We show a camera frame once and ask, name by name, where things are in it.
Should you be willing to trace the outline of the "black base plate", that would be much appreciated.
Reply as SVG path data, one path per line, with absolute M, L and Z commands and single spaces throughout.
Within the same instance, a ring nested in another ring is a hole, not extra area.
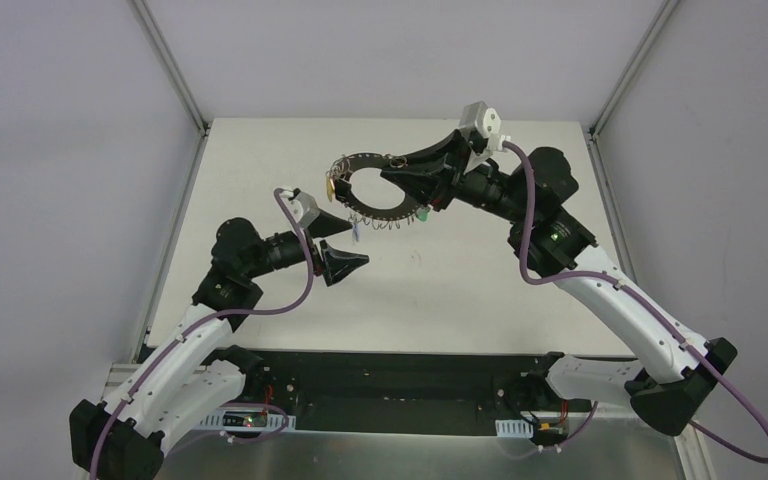
M 549 419 L 561 407 L 528 384 L 535 355 L 255 354 L 260 366 L 238 402 L 276 405 L 298 432 L 492 436 L 499 420 Z

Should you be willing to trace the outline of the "right circuit board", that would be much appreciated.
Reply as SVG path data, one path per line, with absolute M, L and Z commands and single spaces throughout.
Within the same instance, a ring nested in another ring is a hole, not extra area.
M 524 421 L 532 428 L 531 441 L 535 445 L 555 445 L 568 438 L 567 419 L 565 417 L 548 421 L 530 415 L 525 417 Z

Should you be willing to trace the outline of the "circuit board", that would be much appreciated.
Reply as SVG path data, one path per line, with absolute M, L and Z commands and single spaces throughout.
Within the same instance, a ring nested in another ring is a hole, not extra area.
M 264 411 L 225 411 L 222 425 L 226 428 L 264 428 L 268 414 Z
M 555 445 L 568 438 L 567 419 L 565 417 L 548 421 L 530 415 L 525 417 L 524 421 L 532 428 L 531 441 L 535 445 Z

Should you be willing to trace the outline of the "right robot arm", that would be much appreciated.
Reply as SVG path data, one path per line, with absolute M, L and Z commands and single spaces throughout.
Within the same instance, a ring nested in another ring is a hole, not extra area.
M 381 176 L 423 207 L 441 211 L 459 200 L 507 220 L 522 278 L 558 287 L 632 351 L 624 363 L 548 354 L 528 377 L 536 407 L 550 410 L 564 400 L 626 406 L 655 431 L 675 436 L 725 384 L 735 346 L 707 339 L 668 314 L 565 209 L 578 184 L 561 150 L 524 152 L 505 137 L 477 140 L 454 132 L 386 160 Z

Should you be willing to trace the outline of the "left circuit board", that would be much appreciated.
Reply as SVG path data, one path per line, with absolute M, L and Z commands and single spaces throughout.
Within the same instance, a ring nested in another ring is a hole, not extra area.
M 264 411 L 225 411 L 222 425 L 226 428 L 264 428 L 268 414 Z

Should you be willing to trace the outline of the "aluminium frame rail right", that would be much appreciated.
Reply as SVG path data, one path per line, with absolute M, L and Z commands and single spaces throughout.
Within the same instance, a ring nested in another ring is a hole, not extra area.
M 656 42 L 669 25 L 675 11 L 683 4 L 682 0 L 664 0 L 660 3 L 653 19 L 648 24 L 640 41 L 624 66 L 606 101 L 603 103 L 595 120 L 588 127 L 588 133 L 596 140 L 607 127 L 619 108 L 624 97 L 643 68 Z

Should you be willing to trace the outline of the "green key tag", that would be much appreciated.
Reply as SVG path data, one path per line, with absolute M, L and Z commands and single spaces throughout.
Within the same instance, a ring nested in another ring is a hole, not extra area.
M 429 216 L 430 209 L 428 207 L 420 208 L 416 211 L 415 217 L 420 222 L 426 222 Z

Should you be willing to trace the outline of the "aluminium frame rail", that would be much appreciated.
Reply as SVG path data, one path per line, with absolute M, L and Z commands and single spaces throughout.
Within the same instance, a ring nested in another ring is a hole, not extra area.
M 156 20 L 148 1 L 128 0 L 137 24 L 163 70 L 184 112 L 201 137 L 208 135 L 210 122 L 205 118 L 184 74 Z
M 683 4 L 682 0 L 664 0 L 660 3 L 653 19 L 648 24 L 640 41 L 624 66 L 606 101 L 603 103 L 595 120 L 588 127 L 588 133 L 596 140 L 607 127 L 619 108 L 624 97 L 643 68 L 656 42 L 669 25 L 675 11 Z

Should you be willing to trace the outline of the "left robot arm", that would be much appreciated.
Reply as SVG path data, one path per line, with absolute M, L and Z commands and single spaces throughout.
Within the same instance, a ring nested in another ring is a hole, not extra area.
M 298 306 L 258 309 L 258 277 L 302 264 L 307 298 L 316 277 L 332 286 L 368 263 L 363 254 L 331 247 L 328 237 L 352 229 L 350 221 L 320 210 L 303 193 L 280 192 L 291 228 L 260 236 L 245 218 L 220 225 L 211 265 L 178 325 L 138 369 L 102 400 L 81 401 L 69 416 L 74 463 L 92 479 L 152 479 L 179 441 L 220 406 L 237 400 L 287 414 L 268 402 L 264 362 L 238 346 L 220 343 L 251 315 L 273 316 Z

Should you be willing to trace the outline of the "aluminium frame rail left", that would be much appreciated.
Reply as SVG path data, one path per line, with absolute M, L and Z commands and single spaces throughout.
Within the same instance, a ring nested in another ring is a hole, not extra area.
M 184 74 L 156 20 L 148 1 L 128 0 L 137 24 L 163 70 L 184 112 L 201 137 L 208 135 L 210 122 L 205 118 Z

